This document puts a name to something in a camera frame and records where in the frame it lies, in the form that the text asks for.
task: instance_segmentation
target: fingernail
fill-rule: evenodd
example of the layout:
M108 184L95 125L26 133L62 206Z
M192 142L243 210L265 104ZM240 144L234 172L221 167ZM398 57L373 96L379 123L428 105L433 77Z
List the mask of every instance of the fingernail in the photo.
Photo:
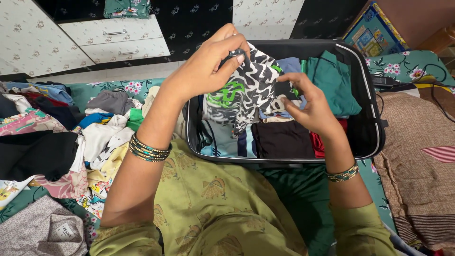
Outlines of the fingernail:
M244 60L245 60L245 56L243 54L240 54L239 56L237 56L237 61L239 64L242 64Z

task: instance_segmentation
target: floor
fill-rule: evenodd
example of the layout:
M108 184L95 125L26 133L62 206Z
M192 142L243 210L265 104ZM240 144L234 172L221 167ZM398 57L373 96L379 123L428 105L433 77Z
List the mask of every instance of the floor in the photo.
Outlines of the floor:
M122 67L107 70L91 71L69 75L42 77L28 79L28 82L59 82L63 84L85 83L85 82L109 82L131 79L152 79L168 77L174 70L178 69L185 61L142 65L134 67Z

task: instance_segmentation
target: hand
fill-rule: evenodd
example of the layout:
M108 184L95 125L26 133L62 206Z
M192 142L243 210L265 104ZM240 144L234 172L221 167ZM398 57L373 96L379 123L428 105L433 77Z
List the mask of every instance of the hand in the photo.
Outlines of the hand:
M303 92L307 104L300 110L287 98L282 98L287 112L306 129L319 134L322 138L331 137L343 128L330 110L324 92L317 88L305 73L286 73L277 81L291 81L295 88Z
M226 24L163 82L160 92L164 88L171 88L173 97L186 102L194 96L219 90L243 62L244 56L229 59L221 68L220 62L230 51L238 48L250 57L250 47L245 37L238 33L234 25Z

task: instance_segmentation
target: drawer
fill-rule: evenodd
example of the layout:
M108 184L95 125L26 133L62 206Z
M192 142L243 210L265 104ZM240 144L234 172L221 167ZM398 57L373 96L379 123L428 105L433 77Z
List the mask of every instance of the drawer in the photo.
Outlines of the drawer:
M170 55L164 38L151 38L126 42L115 42L81 46L81 49L95 62L128 61Z
M79 46L163 37L157 18L115 18L64 23L59 26Z

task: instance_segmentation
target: bangle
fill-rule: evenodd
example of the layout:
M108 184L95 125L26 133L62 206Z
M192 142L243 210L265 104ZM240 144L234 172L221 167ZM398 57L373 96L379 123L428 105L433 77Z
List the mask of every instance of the bangle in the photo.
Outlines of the bangle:
M355 163L353 167L349 168L348 170L342 173L330 174L326 172L325 174L327 175L327 178L332 182L342 182L353 178L355 175L357 175L357 173L359 173L359 165Z
M169 143L169 148L167 150L154 149L140 142L136 137L136 133L134 133L131 136L128 148L133 155L142 160L149 162L161 162L171 153L172 144Z

